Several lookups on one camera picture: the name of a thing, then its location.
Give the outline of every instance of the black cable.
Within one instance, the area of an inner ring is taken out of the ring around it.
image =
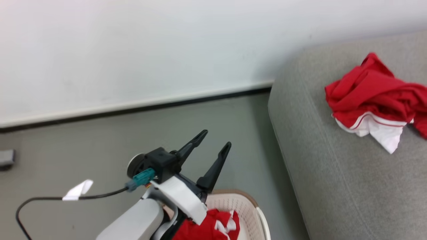
[[[106,193],[106,194],[93,195],[93,196],[81,196],[81,197],[79,197],[79,200],[90,200],[90,199],[98,199],[98,198],[109,197],[109,196],[112,196],[112,195],[116,195],[118,193],[122,193],[122,192],[124,192],[126,190],[128,190],[128,187],[124,187],[124,188],[122,188],[120,190],[117,190],[117,191],[114,191],[114,192],[111,192],[111,193]],[[19,227],[21,228],[22,232],[25,234],[25,236],[27,237],[28,240],[32,240],[32,239],[28,235],[27,231],[25,230],[25,227],[22,225],[21,220],[19,219],[19,212],[28,203],[30,203],[32,201],[42,201],[42,200],[48,200],[48,201],[49,200],[58,200],[58,201],[62,201],[62,197],[33,197],[33,198],[30,198],[30,199],[26,200],[21,205],[19,205],[18,209],[16,210],[16,214],[15,214],[16,221],[18,222]]]

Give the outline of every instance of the laundry basket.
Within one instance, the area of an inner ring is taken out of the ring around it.
[[[267,220],[257,202],[239,190],[215,190],[208,195],[209,209],[235,210],[239,214],[240,232],[237,240],[271,240]]]

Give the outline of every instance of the teal connector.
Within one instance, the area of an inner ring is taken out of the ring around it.
[[[150,181],[154,179],[155,175],[156,175],[156,172],[152,168],[149,168],[147,170],[144,170],[143,172],[138,173],[133,177],[132,180],[130,180],[125,184],[125,186],[128,188],[127,191],[133,192],[135,189],[137,189],[137,187],[141,185],[149,184]]]

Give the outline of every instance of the gray fabric upholstery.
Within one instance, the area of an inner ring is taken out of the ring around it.
[[[315,47],[276,79],[269,112],[312,240],[427,239],[427,141],[405,127],[390,155],[340,129],[324,87],[376,52],[407,82],[427,84],[427,32]]]

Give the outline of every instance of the black baseboard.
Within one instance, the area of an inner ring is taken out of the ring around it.
[[[249,90],[244,92],[237,92],[232,94],[224,94],[224,95],[218,95],[218,96],[212,96],[212,97],[202,97],[198,99],[191,99],[191,100],[185,100],[185,101],[179,101],[179,102],[170,102],[170,103],[164,103],[164,104],[158,104],[158,105],[152,105],[152,106],[145,106],[140,108],[130,108],[130,109],[123,109],[118,111],[111,111],[111,112],[104,112],[104,113],[98,113],[98,114],[90,114],[80,117],[70,117],[70,118],[64,118],[54,121],[47,121],[47,122],[40,122],[40,123],[31,123],[31,124],[25,124],[25,125],[19,125],[19,126],[12,126],[12,127],[5,127],[0,128],[0,133],[7,133],[7,132],[15,132],[15,131],[21,131],[26,129],[33,129],[33,128],[39,128],[39,127],[45,127],[45,126],[51,126],[56,124],[62,124],[62,123],[72,123],[77,121],[84,121],[84,120],[90,120],[95,118],[101,118],[101,117],[110,117],[110,116],[117,116],[117,115],[123,115],[123,114],[130,114],[135,112],[141,112],[141,111],[150,111],[150,110],[156,110],[161,108],[171,108],[186,104],[192,104],[192,103],[199,103],[199,102],[208,102],[213,100],[219,100],[224,98],[230,98],[230,97],[240,97],[245,95],[252,95],[252,94],[260,94],[260,93],[266,93],[270,92],[271,88],[261,88],[261,89],[255,89],[255,90]]]

